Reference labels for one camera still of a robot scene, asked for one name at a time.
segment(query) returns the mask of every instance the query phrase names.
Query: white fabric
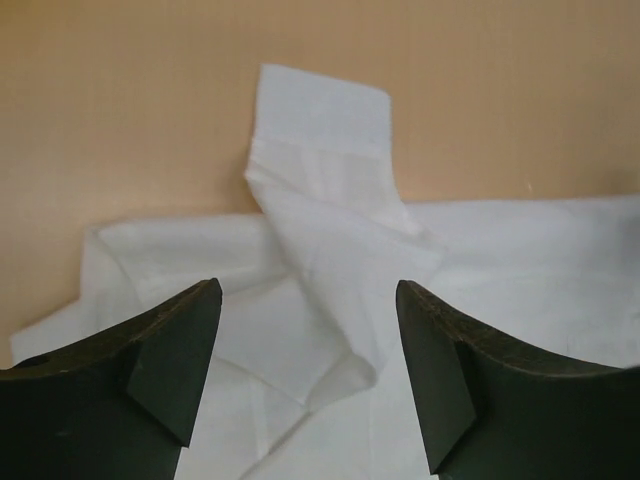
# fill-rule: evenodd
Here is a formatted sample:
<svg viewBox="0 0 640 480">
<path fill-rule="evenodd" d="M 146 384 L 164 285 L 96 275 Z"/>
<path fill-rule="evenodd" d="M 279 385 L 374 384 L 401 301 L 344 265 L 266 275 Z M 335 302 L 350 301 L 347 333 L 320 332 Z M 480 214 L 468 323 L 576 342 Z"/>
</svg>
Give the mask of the white fabric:
<svg viewBox="0 0 640 480">
<path fill-rule="evenodd" d="M 382 92 L 263 69 L 246 172 L 265 216 L 87 233 L 81 297 L 16 334 L 21 361 L 203 278 L 224 305 L 178 480 L 428 478 L 400 279 L 558 353 L 640 363 L 640 197 L 405 206 Z"/>
</svg>

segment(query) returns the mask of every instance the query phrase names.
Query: crumpled white cloth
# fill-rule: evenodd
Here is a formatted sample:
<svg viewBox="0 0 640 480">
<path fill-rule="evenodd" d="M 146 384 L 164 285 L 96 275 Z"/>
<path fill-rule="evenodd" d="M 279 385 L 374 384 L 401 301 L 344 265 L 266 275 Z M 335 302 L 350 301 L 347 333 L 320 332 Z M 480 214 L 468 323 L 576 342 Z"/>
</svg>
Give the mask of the crumpled white cloth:
<svg viewBox="0 0 640 480">
<path fill-rule="evenodd" d="M 12 339 L 18 362 L 219 278 L 178 480 L 429 478 L 400 279 L 552 351 L 640 363 L 638 196 L 405 206 L 388 96 L 279 66 L 262 71 L 246 177 L 264 216 L 89 230 L 80 299 Z"/>
</svg>

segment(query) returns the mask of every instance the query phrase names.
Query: tan tabletop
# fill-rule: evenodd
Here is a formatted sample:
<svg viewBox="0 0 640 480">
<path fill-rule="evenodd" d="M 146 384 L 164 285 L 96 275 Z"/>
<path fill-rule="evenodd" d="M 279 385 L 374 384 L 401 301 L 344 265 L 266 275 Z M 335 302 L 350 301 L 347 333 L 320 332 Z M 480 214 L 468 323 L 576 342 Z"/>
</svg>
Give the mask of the tan tabletop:
<svg viewBox="0 0 640 480">
<path fill-rule="evenodd" d="M 387 89 L 406 200 L 634 191 L 639 24 L 633 0 L 0 0 L 0 340 L 74 299 L 86 225 L 255 210 L 263 62 Z"/>
</svg>

